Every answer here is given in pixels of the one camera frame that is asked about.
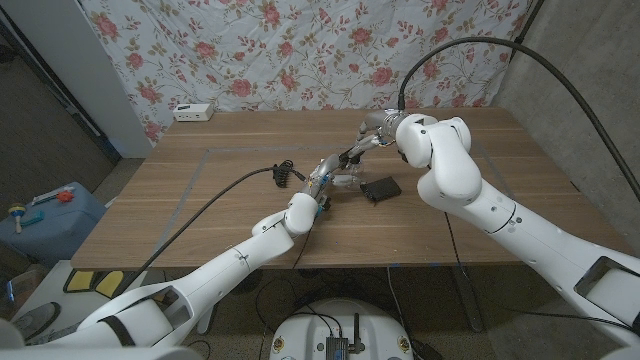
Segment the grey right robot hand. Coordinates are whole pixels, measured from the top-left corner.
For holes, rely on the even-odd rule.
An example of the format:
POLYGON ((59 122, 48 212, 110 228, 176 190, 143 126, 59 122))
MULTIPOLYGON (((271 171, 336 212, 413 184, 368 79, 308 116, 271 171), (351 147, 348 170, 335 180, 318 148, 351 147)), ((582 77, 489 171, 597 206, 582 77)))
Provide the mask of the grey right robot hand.
POLYGON ((346 155, 356 164, 368 150, 376 147, 387 147, 396 141, 396 132, 408 113, 386 109, 367 114, 361 123, 354 145, 340 155, 346 155))

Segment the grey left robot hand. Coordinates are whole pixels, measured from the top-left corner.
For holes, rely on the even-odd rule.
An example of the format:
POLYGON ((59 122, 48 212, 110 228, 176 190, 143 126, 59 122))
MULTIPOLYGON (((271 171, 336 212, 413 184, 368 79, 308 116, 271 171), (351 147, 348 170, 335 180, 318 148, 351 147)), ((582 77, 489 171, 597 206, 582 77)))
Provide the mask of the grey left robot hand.
POLYGON ((301 193, 319 198, 329 186, 355 188, 363 183, 360 164, 346 155, 332 154, 311 172, 301 193))

